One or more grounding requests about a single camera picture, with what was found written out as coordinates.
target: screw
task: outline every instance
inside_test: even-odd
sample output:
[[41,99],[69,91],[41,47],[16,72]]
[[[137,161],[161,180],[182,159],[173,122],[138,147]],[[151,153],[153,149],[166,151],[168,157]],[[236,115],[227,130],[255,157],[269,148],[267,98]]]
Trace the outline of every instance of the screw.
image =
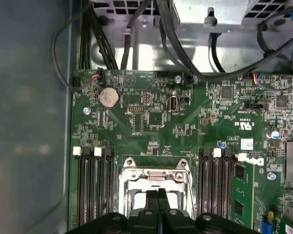
[[85,107],[85,108],[84,108],[84,114],[85,114],[85,115],[89,115],[90,112],[91,112],[91,110],[90,110],[89,107]]
[[144,28],[147,27],[147,20],[146,20],[146,19],[144,19],[144,20],[142,21],[142,27],[144,27]]
[[171,215],[176,215],[176,214],[177,214],[177,211],[176,211],[176,210],[170,210],[169,213],[170,213]]
[[181,76],[175,76],[175,82],[177,84],[180,84],[181,83],[181,80],[182,80]]
[[209,215],[204,215],[202,218],[206,221],[211,221],[211,217]]
[[115,216],[112,219],[115,220],[115,221],[117,221],[117,220],[120,220],[121,218],[119,216]]
[[182,179],[183,179],[183,175],[180,172],[178,172],[176,174],[176,180],[182,180]]
[[269,172],[267,175],[268,180],[275,180],[277,179],[277,175],[273,172]]

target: motherboard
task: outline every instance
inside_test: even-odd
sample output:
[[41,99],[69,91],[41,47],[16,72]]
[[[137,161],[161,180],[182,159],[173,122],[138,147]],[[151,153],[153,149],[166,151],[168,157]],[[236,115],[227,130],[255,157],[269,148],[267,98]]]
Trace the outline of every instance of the motherboard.
[[[90,85],[72,98],[69,228],[129,216],[147,190],[165,188],[170,207],[193,218],[293,231],[283,219],[293,207],[293,90],[253,77],[76,70],[74,85]],[[261,83],[289,88],[293,77],[263,73]]]

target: ram slot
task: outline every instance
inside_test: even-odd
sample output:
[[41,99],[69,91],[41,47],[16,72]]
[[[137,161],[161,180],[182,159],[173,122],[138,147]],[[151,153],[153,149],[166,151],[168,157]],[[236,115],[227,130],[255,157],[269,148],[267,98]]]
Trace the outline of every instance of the ram slot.
[[92,217],[93,219],[97,218],[97,212],[98,212],[98,176],[99,176],[99,160],[95,159],[92,160],[92,167],[93,167],[93,175],[92,175],[92,185],[94,188],[93,194],[92,194]]
[[87,212],[87,218],[88,222],[92,221],[95,219],[94,217],[94,209],[95,209],[95,163],[94,159],[91,158],[88,163],[88,175],[89,175],[89,180],[88,180],[88,212]]
[[199,156],[197,161],[197,194],[196,194],[196,213],[200,215],[203,213],[203,160],[202,156]]
[[88,160],[83,156],[78,159],[78,187],[77,187],[77,225],[87,222],[87,167]]
[[106,159],[106,167],[107,167],[107,176],[106,176],[106,213],[111,213],[114,211],[114,157],[110,157]]
[[210,156],[203,157],[203,212],[211,213],[211,169],[212,161]]
[[212,213],[221,214],[222,158],[213,158],[212,162]]
[[222,211],[223,218],[231,219],[231,197],[232,197],[232,179],[233,179],[233,159],[225,157],[222,166]]
[[98,160],[98,177],[97,177],[97,218],[104,215],[104,177],[105,177],[105,159],[99,158]]

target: label sticker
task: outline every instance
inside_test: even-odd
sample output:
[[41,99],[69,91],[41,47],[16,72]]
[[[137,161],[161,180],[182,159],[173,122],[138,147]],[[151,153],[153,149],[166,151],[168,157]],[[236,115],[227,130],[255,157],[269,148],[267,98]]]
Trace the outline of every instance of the label sticker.
[[241,150],[253,150],[253,139],[241,139]]
[[293,228],[291,228],[289,225],[285,225],[285,232],[287,234],[293,234]]

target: blue connector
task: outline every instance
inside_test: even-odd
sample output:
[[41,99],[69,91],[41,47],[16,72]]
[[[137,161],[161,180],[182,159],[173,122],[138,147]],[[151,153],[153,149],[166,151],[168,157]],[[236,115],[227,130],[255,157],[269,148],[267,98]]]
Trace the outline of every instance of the blue connector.
[[272,225],[269,224],[268,220],[263,220],[261,223],[262,234],[272,234]]

